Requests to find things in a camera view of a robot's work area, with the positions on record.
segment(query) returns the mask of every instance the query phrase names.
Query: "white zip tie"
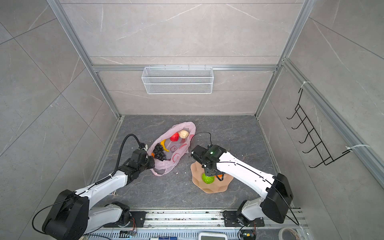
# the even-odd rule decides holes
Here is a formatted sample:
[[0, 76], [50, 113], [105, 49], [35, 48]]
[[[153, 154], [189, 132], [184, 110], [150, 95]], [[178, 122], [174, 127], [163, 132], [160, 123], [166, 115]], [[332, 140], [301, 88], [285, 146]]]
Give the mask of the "white zip tie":
[[345, 147], [347, 148], [347, 150], [350, 150], [350, 149], [352, 149], [354, 147], [371, 147], [371, 146], [366, 145], [366, 144], [358, 144], [358, 145], [355, 145], [355, 146], [352, 146], [352, 147], [347, 147], [347, 146], [345, 146]]
[[303, 86], [304, 86], [305, 83], [310, 83], [310, 82], [306, 82], [306, 81], [304, 81], [300, 88], [303, 88]]

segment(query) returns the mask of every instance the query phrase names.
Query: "pink plastic bag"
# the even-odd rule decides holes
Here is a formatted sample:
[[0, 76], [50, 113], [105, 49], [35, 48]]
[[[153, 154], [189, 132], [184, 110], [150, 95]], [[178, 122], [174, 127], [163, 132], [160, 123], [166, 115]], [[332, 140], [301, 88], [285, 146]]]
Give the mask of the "pink plastic bag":
[[175, 134], [175, 132], [179, 132], [183, 129], [187, 130], [189, 132], [189, 135], [186, 138], [186, 142], [183, 145], [181, 145], [179, 147], [179, 149], [177, 149], [172, 154], [170, 161], [167, 161], [167, 160], [160, 161], [160, 160], [155, 159], [155, 168], [157, 170], [165, 169], [165, 172], [163, 174], [158, 174], [157, 172], [155, 172], [155, 170], [151, 169], [153, 174], [155, 174], [156, 176], [162, 176], [164, 174], [169, 173], [179, 163], [180, 158], [185, 153], [188, 153], [188, 147], [190, 146], [191, 139], [195, 135], [195, 132], [196, 132], [195, 124], [193, 122], [183, 122], [183, 123], [174, 125], [166, 133], [164, 133], [158, 139], [156, 139], [156, 141], [154, 141], [152, 146], [148, 149], [147, 153], [150, 156], [152, 154], [152, 151], [155, 148], [156, 144], [160, 143], [164, 139], [172, 137], [172, 135]]

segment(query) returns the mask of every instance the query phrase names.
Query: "robotic arm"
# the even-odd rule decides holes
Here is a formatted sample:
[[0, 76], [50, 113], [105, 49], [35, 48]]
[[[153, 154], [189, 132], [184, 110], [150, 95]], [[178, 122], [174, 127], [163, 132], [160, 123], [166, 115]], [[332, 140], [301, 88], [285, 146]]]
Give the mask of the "robotic arm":
[[[62, 191], [44, 221], [41, 233], [48, 234], [57, 240], [78, 240], [85, 232], [104, 224], [115, 223], [125, 227], [129, 223], [131, 214], [127, 205], [112, 202], [105, 207], [94, 208], [93, 206], [109, 193], [131, 183], [142, 171], [154, 168], [153, 157], [147, 155], [146, 145], [140, 143], [136, 136], [134, 137], [139, 144], [139, 149], [136, 149], [131, 158], [118, 167], [122, 147], [130, 135], [121, 145], [115, 171], [84, 188], [76, 191]], [[240, 205], [237, 218], [243, 225], [249, 225], [256, 218], [265, 216], [278, 223], [284, 222], [293, 198], [288, 180], [284, 175], [277, 174], [275, 177], [259, 171], [217, 145], [210, 145], [208, 149], [196, 146], [191, 156], [201, 163], [207, 176], [222, 174], [224, 178], [225, 173], [230, 174], [260, 195], [259, 198], [252, 201], [245, 200]]]

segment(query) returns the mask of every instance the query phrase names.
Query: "red fruit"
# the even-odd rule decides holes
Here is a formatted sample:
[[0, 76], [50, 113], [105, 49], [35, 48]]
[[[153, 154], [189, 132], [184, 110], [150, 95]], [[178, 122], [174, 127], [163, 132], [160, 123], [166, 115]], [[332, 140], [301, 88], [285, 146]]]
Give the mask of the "red fruit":
[[176, 142], [178, 139], [179, 139], [179, 133], [178, 132], [173, 134], [173, 136], [169, 138], [169, 140], [171, 140], [172, 142]]

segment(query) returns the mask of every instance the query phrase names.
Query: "white mesh basket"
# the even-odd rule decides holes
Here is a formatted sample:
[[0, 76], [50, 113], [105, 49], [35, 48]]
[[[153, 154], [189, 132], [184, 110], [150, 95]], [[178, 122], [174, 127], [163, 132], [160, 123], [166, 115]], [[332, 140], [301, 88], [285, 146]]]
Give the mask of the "white mesh basket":
[[212, 93], [211, 67], [146, 67], [142, 80], [148, 94]]

